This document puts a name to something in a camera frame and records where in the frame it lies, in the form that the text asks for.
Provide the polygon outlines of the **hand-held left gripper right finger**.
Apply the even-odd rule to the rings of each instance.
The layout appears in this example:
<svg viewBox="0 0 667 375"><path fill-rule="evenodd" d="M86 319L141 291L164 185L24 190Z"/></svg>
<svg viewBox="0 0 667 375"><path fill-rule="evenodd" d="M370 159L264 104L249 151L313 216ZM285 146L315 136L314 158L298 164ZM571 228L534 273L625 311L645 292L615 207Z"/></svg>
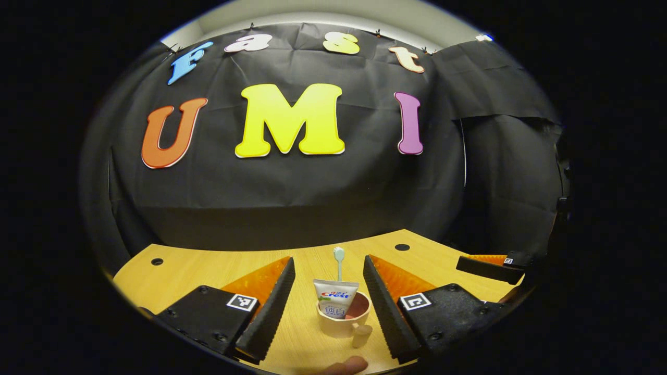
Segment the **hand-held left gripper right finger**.
<svg viewBox="0 0 667 375"><path fill-rule="evenodd" d="M427 289L409 283L410 276L377 256L365 256L365 283L391 357L401 364L441 356L510 311L508 304L481 301L457 283Z"/></svg>

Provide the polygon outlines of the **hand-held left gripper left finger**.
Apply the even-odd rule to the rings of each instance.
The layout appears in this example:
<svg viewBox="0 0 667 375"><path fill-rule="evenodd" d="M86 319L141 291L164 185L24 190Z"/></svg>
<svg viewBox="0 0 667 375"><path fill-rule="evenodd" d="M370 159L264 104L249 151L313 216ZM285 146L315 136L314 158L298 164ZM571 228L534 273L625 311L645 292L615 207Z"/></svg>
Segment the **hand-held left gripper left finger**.
<svg viewBox="0 0 667 375"><path fill-rule="evenodd" d="M198 285L157 314L157 321L218 354L265 360L295 280L291 257L263 266L223 288Z"/></svg>

